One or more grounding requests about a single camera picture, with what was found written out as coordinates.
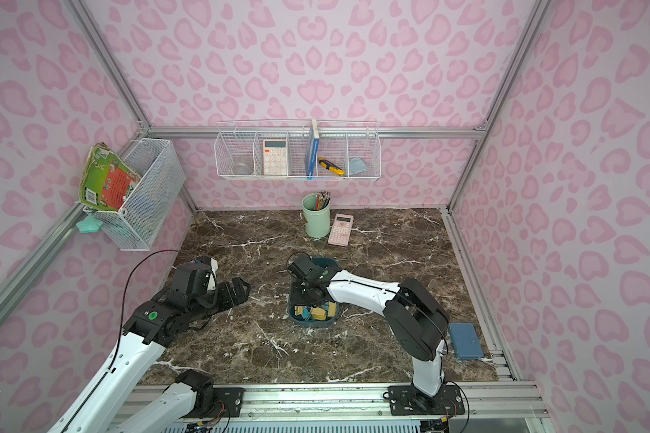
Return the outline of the teal plastic storage box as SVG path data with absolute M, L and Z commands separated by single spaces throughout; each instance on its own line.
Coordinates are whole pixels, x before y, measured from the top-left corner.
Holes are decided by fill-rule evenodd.
M 296 254 L 306 253 L 292 254 L 287 259 L 286 266 Z M 332 260 L 333 278 L 335 272 L 340 271 L 341 267 L 334 259 Z M 328 288 L 326 290 L 314 290 L 313 292 L 299 292 L 292 286 L 292 278 L 287 306 L 288 317 L 296 324 L 307 328 L 327 328 L 339 316 L 339 304 L 329 294 Z

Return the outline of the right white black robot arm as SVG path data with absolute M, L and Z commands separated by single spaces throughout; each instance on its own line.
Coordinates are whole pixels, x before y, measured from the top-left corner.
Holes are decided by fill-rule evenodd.
M 450 318 L 420 281 L 371 280 L 339 265 L 317 264 L 308 254 L 289 260 L 287 271 L 309 306 L 326 301 L 351 304 L 382 316 L 402 350 L 413 358 L 413 387 L 429 398 L 442 389 Z

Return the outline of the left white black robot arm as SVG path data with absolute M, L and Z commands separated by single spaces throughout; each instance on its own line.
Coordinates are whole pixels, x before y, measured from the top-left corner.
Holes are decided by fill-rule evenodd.
M 188 369 L 144 409 L 115 424 L 117 413 L 149 368 L 198 320 L 245 303 L 251 286 L 241 278 L 220 283 L 218 264 L 201 257 L 179 267 L 172 282 L 135 309 L 115 347 L 84 391 L 54 422 L 52 432 L 162 432 L 191 418 L 212 422 L 240 414 L 243 389 L 217 390 L 207 373 Z

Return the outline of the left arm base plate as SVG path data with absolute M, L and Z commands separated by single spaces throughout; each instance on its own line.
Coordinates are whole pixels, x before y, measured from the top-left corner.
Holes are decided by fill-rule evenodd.
M 236 418 L 240 415 L 246 389 L 220 387 L 200 390 L 188 419 L 214 420 L 221 417 Z

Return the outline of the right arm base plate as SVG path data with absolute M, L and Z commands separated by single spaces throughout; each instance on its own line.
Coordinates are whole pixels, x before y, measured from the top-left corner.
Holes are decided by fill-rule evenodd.
M 383 393 L 393 416 L 450 416 L 466 413 L 465 399 L 456 384 L 444 384 L 433 397 L 415 386 L 392 385 Z

